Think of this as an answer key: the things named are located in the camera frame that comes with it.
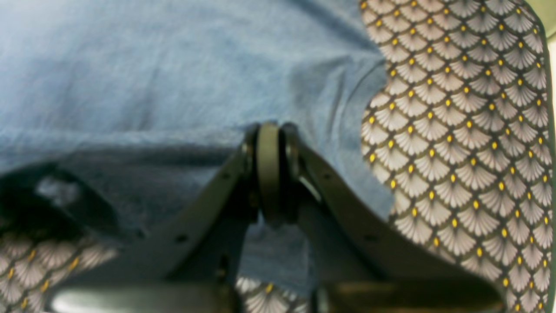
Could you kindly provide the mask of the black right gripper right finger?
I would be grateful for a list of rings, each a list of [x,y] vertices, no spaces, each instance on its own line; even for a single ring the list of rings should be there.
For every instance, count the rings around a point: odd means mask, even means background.
[[[392,230],[332,167],[302,141],[278,131],[280,212],[312,245],[314,313],[503,313],[487,280]]]

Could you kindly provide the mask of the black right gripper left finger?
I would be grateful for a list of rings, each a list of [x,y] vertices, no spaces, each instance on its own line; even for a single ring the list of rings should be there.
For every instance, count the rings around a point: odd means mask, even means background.
[[[248,131],[197,200],[118,257],[60,283],[50,313],[241,313],[235,290],[246,230],[278,213],[279,128]]]

